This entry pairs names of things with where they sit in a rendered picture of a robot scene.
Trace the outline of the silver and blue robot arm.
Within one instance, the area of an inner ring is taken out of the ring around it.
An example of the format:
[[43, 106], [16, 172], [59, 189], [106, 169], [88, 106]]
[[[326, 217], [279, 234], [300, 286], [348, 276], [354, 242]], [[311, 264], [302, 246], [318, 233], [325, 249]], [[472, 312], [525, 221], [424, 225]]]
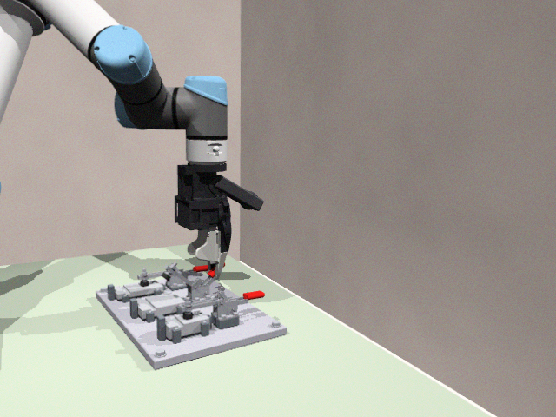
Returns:
[[[112, 83], [116, 118], [124, 128], [185, 129], [190, 165], [228, 160], [225, 80], [187, 76], [184, 87], [165, 87], [141, 35], [94, 0], [0, 0], [0, 123], [31, 38], [51, 24]], [[222, 175], [214, 188], [244, 209], [259, 211], [263, 204], [256, 193]]]

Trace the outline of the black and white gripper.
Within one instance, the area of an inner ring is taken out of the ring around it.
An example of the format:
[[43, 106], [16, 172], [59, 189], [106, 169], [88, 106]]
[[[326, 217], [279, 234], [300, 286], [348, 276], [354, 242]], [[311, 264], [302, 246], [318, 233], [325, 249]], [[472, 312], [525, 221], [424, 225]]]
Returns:
[[219, 280], [231, 240], [228, 196], [214, 188], [216, 172], [226, 170], [227, 163], [177, 165], [175, 223], [188, 230], [198, 230], [197, 239], [188, 245], [188, 253], [208, 261], [208, 271], [215, 267], [215, 280]]

